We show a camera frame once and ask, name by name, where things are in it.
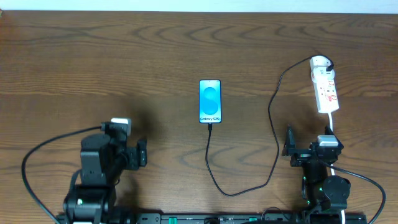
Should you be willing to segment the blue Galaxy smartphone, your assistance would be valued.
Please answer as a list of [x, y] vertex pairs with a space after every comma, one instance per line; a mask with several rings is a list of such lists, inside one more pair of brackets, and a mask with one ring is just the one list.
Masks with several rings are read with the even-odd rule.
[[199, 81], [199, 122], [213, 124], [222, 122], [221, 81]]

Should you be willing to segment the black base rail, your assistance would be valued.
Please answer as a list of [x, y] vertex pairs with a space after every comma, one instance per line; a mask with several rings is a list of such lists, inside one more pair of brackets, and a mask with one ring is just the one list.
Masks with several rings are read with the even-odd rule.
[[312, 215], [309, 220], [300, 218], [292, 213], [267, 212], [259, 214], [207, 214], [207, 215], [178, 215], [159, 213], [141, 213], [134, 216], [118, 216], [108, 223], [135, 223], [135, 224], [240, 224], [240, 223], [340, 223], [338, 215]]

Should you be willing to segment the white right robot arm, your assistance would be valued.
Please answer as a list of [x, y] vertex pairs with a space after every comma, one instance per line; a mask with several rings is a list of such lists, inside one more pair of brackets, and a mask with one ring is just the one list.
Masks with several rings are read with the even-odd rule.
[[294, 132], [287, 127], [282, 155], [290, 157], [292, 167], [303, 170], [302, 197], [308, 207], [300, 212], [304, 223], [342, 223], [341, 212], [347, 208], [351, 183], [328, 168], [338, 160], [344, 146], [327, 126], [307, 149], [296, 148]]

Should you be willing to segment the white power strip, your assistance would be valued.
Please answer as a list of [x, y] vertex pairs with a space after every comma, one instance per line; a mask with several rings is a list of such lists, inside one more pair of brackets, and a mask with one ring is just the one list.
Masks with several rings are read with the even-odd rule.
[[328, 114], [338, 110], [340, 106], [334, 81], [335, 72], [333, 70], [328, 72], [322, 67], [315, 68], [311, 72], [311, 77], [318, 112]]

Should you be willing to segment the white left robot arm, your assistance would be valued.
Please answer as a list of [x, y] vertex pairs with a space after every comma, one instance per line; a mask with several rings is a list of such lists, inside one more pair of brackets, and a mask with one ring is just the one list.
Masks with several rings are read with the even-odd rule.
[[134, 147], [127, 137], [94, 134], [81, 141], [81, 183], [72, 184], [63, 202], [60, 223], [135, 223], [136, 215], [115, 205], [116, 184], [124, 170], [147, 164], [147, 140]]

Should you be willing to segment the white USB charger adapter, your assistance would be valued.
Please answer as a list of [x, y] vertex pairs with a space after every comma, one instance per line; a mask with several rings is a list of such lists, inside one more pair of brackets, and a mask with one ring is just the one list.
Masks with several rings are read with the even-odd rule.
[[323, 55], [317, 55], [310, 59], [311, 78], [314, 82], [319, 80], [332, 80], [335, 77], [333, 62]]

